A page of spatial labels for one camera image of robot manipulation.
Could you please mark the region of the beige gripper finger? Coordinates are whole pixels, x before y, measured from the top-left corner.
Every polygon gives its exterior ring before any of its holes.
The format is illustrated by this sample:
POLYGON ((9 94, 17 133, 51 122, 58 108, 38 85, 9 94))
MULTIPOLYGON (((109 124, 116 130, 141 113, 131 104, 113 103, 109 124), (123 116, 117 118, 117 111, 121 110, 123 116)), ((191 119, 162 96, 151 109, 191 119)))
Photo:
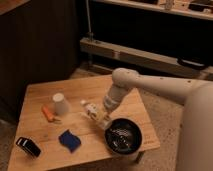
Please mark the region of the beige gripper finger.
POLYGON ((102 122, 110 122, 111 118, 106 112, 101 113, 101 121, 102 122))

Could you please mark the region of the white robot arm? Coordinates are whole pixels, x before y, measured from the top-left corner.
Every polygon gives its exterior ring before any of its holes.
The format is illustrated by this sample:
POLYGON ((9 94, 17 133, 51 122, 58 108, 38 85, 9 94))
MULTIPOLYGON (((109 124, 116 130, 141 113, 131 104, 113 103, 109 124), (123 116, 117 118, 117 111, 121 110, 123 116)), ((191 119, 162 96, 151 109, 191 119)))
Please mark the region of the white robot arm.
POLYGON ((176 171, 213 171, 213 81, 141 75, 117 68, 103 99, 106 111, 116 110, 133 89, 143 89, 184 106, 176 171))

